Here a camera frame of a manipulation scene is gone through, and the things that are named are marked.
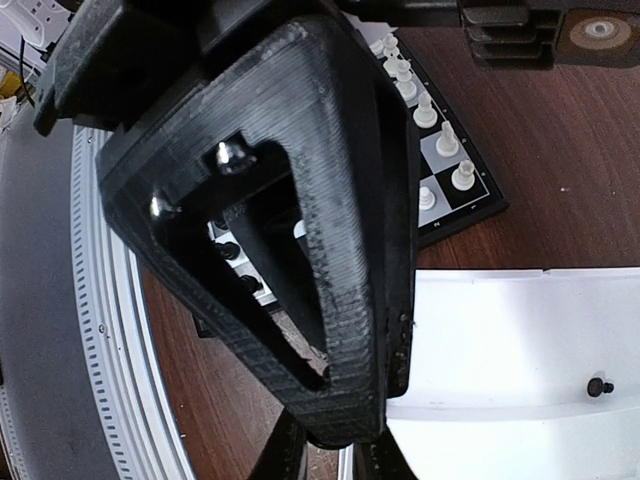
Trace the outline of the black white chess board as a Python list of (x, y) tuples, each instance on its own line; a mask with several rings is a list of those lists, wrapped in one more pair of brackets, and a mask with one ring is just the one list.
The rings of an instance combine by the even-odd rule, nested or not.
[[(388, 220), (383, 223), (386, 291), (411, 304), (417, 245), (431, 245), (504, 209), (506, 199), (440, 91), (398, 38), (388, 33), (369, 46), (406, 104), (407, 125), (384, 149)], [(276, 303), (276, 294), (301, 314), (313, 344), (323, 332), (317, 292), (303, 241), (290, 159), (276, 142), (242, 152), (257, 165), (221, 176), (223, 205), (212, 226), (206, 286), (221, 304), (249, 315)]]

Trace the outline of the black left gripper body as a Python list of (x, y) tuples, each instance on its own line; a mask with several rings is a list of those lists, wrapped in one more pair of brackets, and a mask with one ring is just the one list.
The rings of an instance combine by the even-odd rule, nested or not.
[(37, 84), (33, 125), (131, 125), (193, 65), (219, 75), (302, 16), (347, 20), (332, 1), (85, 1)]

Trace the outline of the black chess pawn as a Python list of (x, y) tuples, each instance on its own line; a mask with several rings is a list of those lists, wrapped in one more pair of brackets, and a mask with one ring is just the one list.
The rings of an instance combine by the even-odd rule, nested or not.
[(236, 260), (241, 254), (240, 246), (234, 242), (216, 242), (215, 246), (221, 257), (226, 261)]

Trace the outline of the white plastic compartment tray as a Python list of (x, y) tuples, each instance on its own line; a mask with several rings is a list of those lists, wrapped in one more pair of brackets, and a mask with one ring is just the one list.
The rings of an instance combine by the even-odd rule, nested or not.
[(417, 479), (637, 478), (638, 269), (419, 271), (387, 424)]

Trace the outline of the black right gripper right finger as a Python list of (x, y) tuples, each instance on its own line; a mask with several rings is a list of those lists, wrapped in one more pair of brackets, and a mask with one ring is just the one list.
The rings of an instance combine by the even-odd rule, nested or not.
[(356, 443), (353, 457), (356, 480), (417, 480), (389, 429), (373, 442)]

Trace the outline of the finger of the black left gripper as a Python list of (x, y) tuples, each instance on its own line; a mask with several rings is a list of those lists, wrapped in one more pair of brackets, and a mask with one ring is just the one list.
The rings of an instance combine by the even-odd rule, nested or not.
[[(108, 224), (150, 271), (323, 446), (377, 438), (385, 422), (392, 325), (411, 322), (386, 291), (385, 147), (408, 112), (348, 21), (298, 17), (213, 76), (187, 72), (97, 159)], [(276, 142), (295, 185), (323, 341), (276, 294), (246, 315), (206, 286), (217, 184)]]

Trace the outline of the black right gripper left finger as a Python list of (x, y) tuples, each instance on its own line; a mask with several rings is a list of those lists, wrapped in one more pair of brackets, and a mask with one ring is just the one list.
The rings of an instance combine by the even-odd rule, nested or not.
[(252, 470), (252, 480), (304, 480), (307, 472), (307, 431), (283, 409)]

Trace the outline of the twelfth black chess piece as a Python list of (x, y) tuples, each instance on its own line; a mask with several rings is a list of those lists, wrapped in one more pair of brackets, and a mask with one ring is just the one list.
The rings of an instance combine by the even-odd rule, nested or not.
[(240, 277), (240, 280), (242, 281), (242, 284), (244, 285), (244, 287), (251, 293), (251, 294), (255, 294), (256, 292), (260, 291), (263, 289), (263, 284), (262, 282), (257, 279), (255, 276), (252, 275), (242, 275)]

